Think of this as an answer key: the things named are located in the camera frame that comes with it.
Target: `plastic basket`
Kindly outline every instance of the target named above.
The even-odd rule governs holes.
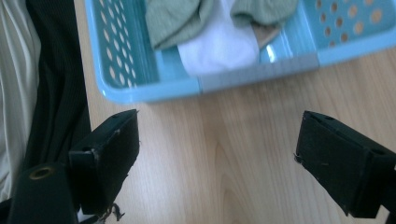
[[[396,45],[396,0],[300,0],[260,64],[189,77],[177,48],[149,44],[145,0],[86,0],[96,81],[109,100],[161,101],[283,77]]]

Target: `basket hole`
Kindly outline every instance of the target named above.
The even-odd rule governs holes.
[[[105,29],[103,29],[103,34],[105,35],[105,39],[107,40],[107,42],[110,42],[110,37],[108,37],[108,33]]]
[[[114,69],[113,69],[112,66],[110,66],[110,75],[111,75],[111,77],[112,77],[113,79],[116,78],[116,73],[114,73]]]
[[[126,50],[125,50],[125,48],[122,48],[122,54],[123,54],[124,58],[126,58]]]
[[[125,85],[125,77],[123,76],[122,73],[120,73],[120,82],[122,85]]]
[[[353,27],[353,31],[356,35],[360,35],[363,32],[364,24],[361,21],[358,21],[355,26]]]
[[[126,36],[129,36],[128,30],[126,29],[126,26],[124,27],[124,31],[125,31]]]
[[[106,20],[106,16],[105,13],[103,13],[103,11],[100,12],[100,15],[102,16],[102,21],[107,24],[107,20]]]
[[[321,0],[317,1],[317,9],[321,8]]]
[[[341,27],[343,25],[344,21],[341,17],[337,18],[337,20],[335,21],[335,25],[337,27]]]
[[[332,3],[332,6],[330,7],[330,10],[332,12],[336,12],[338,9],[338,4],[337,3]]]
[[[114,25],[113,22],[111,22],[111,29],[113,30],[113,33],[116,35],[117,34],[117,28],[116,28],[116,26]]]
[[[131,55],[129,55],[129,62],[134,63],[134,59],[132,58]]]
[[[117,55],[117,63],[119,64],[119,67],[122,68],[122,61],[120,56]]]
[[[372,23],[379,23],[382,20],[382,10],[376,9],[371,15]]]
[[[355,18],[356,15],[358,14],[358,7],[353,5],[349,8],[349,11],[347,12],[348,16],[350,18]]]
[[[122,23],[119,18],[117,18],[117,23],[119,24],[119,27],[122,28]]]
[[[324,30],[324,34],[325,34],[326,36],[329,36],[331,33],[332,33],[332,29],[330,29],[330,27],[327,27],[327,28]]]
[[[320,21],[321,22],[325,22],[326,21],[326,14],[321,14],[321,16],[320,16]]]
[[[110,13],[111,18],[114,19],[114,12],[113,12],[113,9],[109,8],[109,9],[108,9],[108,13]]]
[[[364,0],[364,4],[365,4],[366,6],[372,5],[373,2],[374,2],[374,0]]]
[[[124,37],[123,37],[123,34],[122,34],[122,33],[120,33],[120,39],[121,39],[121,42],[122,42],[122,43],[124,43],[124,42],[125,42],[125,39],[124,39]]]
[[[117,6],[117,5],[114,5],[114,7],[115,7],[115,9],[116,9],[116,12],[117,12],[118,14],[120,14],[120,9],[119,9],[119,6]]]
[[[107,48],[107,49],[106,49],[106,51],[107,51],[107,56],[108,56],[108,59],[109,59],[110,61],[113,61],[113,55],[111,54],[111,51],[110,51],[110,49],[109,49],[109,48]]]
[[[347,40],[348,40],[347,34],[346,33],[341,34],[341,41],[342,42],[347,42]]]
[[[120,50],[120,45],[117,40],[114,40],[114,47],[116,47],[116,50]]]
[[[128,73],[128,74],[129,74],[129,66],[128,66],[128,64],[127,64],[127,63],[125,64],[125,71],[126,71],[126,73]]]

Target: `black fabric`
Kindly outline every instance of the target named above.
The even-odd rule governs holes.
[[[6,224],[8,219],[9,209],[11,208],[11,199],[0,203],[0,224]]]
[[[27,0],[41,40],[37,103],[23,168],[67,163],[91,132],[73,0]]]
[[[392,172],[391,178],[392,181],[388,183],[387,187],[382,192],[381,204],[393,215],[396,215],[396,171]]]
[[[396,214],[389,214],[386,224],[396,224]]]

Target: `white cloth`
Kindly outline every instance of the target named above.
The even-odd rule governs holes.
[[[259,61],[259,45],[251,26],[235,27],[230,16],[234,0],[216,0],[211,18],[195,38],[177,45],[190,76],[210,75]]]
[[[0,202],[12,196],[32,125],[41,44],[25,0],[0,1]]]

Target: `folded clothing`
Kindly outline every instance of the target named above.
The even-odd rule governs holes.
[[[214,0],[147,0],[146,23],[154,49],[195,37],[212,12]]]
[[[191,76],[209,75],[259,61],[259,45],[251,26],[235,27],[230,17],[234,0],[217,0],[204,30],[179,44],[184,68]]]
[[[238,0],[233,5],[233,24],[245,26],[255,21],[261,25],[279,24],[291,16],[298,0]]]
[[[0,202],[21,173],[38,86],[40,40],[25,0],[0,1]]]

